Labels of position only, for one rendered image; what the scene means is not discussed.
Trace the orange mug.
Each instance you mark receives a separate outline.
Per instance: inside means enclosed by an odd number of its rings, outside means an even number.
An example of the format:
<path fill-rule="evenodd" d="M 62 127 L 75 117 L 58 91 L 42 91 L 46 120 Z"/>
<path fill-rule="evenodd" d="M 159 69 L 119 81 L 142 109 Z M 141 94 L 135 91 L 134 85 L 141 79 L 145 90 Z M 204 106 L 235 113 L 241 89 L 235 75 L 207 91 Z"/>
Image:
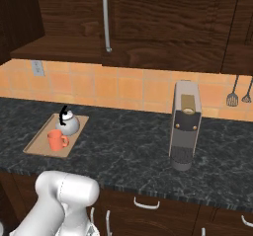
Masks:
<path fill-rule="evenodd" d="M 69 144 L 67 136 L 63 135 L 59 129 L 53 129 L 47 134 L 48 144 L 52 151 L 59 151 Z"/>

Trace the tan rectangular tray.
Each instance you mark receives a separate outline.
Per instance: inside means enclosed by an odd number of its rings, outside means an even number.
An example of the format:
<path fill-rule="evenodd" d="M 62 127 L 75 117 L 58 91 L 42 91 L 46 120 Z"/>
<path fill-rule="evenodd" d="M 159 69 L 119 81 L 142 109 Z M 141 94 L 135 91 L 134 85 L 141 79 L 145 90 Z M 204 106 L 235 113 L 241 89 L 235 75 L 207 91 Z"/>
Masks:
<path fill-rule="evenodd" d="M 86 116 L 77 116 L 80 121 L 79 130 L 69 137 L 69 144 L 67 147 L 62 148 L 59 151 L 52 151 L 49 147 L 47 134 L 55 129 L 55 124 L 58 121 L 58 114 L 52 114 L 51 117 L 45 122 L 39 132 L 33 137 L 29 144 L 24 148 L 24 152 L 27 154 L 49 156 L 49 157 L 59 157 L 66 158 L 74 144 L 76 143 L 80 133 L 82 132 L 85 124 L 88 121 Z"/>

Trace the plain dark wood cabinet door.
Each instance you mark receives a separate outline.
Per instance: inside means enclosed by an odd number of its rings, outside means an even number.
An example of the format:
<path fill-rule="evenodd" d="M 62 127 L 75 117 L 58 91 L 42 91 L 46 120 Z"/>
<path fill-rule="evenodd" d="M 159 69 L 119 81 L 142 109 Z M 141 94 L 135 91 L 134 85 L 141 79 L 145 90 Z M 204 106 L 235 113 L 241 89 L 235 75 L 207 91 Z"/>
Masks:
<path fill-rule="evenodd" d="M 39 0 L 0 0 L 0 65 L 12 51 L 43 36 Z"/>

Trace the grey and black coffee machine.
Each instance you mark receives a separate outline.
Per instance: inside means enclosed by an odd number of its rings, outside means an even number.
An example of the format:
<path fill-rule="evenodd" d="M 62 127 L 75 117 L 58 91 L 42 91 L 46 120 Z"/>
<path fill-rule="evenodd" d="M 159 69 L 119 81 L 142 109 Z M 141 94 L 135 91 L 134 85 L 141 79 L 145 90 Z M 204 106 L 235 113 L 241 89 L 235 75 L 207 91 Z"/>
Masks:
<path fill-rule="evenodd" d="M 202 104 L 198 84 L 177 81 L 172 105 L 169 158 L 178 171 L 191 168 L 202 120 Z"/>

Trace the grey hanging slotted spatula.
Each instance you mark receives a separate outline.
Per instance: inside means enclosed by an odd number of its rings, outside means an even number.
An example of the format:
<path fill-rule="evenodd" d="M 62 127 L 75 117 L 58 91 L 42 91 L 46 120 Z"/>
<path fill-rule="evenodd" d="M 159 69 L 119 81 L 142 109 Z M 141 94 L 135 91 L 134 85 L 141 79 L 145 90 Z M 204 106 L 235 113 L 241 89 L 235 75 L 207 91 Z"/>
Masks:
<path fill-rule="evenodd" d="M 229 107 L 236 107 L 238 105 L 238 96 L 235 93 L 235 89 L 236 89 L 236 86 L 237 86 L 238 78 L 239 78 L 239 76 L 236 76 L 232 92 L 230 94 L 228 94 L 227 97 L 226 97 L 226 104 Z"/>

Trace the dark wood drawer front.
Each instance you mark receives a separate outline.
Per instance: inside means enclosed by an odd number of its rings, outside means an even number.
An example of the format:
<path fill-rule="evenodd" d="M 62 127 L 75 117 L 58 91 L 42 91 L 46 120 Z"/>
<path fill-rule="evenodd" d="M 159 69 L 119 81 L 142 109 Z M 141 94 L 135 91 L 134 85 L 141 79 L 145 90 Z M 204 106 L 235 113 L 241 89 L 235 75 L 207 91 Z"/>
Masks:
<path fill-rule="evenodd" d="M 135 206 L 136 201 L 156 205 L 149 210 Z M 104 215 L 110 214 L 110 228 L 113 236 L 202 236 L 197 228 L 200 207 L 180 200 L 162 197 L 147 197 L 113 190 L 101 190 L 100 205 Z"/>

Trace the dark wood wall cabinet body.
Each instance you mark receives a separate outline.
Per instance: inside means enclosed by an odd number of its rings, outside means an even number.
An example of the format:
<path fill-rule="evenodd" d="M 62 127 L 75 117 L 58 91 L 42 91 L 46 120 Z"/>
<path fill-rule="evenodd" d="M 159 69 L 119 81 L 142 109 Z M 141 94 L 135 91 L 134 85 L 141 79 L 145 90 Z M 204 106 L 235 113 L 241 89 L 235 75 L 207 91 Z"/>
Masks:
<path fill-rule="evenodd" d="M 14 58 L 100 63 L 98 0 L 37 0 L 42 35 L 11 52 Z"/>

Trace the grey wall outlet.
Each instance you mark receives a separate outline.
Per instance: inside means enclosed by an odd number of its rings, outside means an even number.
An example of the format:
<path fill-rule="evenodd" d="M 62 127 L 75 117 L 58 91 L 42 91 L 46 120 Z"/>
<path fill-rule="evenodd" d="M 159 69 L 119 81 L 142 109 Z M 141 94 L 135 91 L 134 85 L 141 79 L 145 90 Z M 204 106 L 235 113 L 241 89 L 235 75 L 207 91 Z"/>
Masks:
<path fill-rule="evenodd" d="M 32 60 L 31 65 L 35 76 L 44 76 L 44 70 L 41 60 Z"/>

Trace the narrow dark wood wall cabinet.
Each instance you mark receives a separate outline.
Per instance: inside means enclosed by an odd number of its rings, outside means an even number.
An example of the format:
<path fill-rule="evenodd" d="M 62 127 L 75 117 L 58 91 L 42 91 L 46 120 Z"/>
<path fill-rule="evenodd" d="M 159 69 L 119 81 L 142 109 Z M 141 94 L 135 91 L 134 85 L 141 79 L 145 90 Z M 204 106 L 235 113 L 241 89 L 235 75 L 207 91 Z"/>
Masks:
<path fill-rule="evenodd" d="M 236 3 L 221 72 L 253 75 L 253 0 Z"/>

